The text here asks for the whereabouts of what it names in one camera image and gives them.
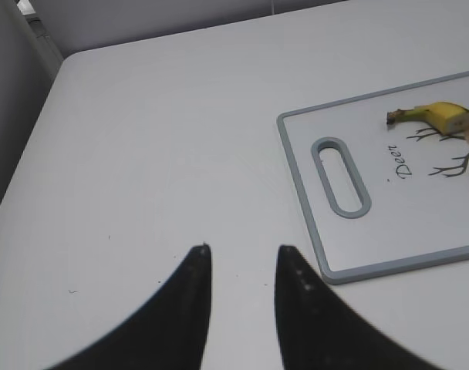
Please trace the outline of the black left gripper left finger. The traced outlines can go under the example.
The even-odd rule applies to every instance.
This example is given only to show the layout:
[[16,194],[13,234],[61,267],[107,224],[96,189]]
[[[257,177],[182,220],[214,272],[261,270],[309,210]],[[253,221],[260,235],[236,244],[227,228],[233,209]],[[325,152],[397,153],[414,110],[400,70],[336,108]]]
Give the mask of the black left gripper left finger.
[[211,249],[192,247],[122,324],[56,369],[199,369],[211,316]]

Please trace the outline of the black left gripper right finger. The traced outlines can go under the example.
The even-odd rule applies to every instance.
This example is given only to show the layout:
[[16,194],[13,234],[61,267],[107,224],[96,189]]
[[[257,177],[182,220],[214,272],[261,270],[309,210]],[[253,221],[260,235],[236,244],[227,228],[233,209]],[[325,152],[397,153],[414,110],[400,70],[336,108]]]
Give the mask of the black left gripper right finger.
[[275,322],[286,369],[433,369],[360,317],[294,246],[278,249]]

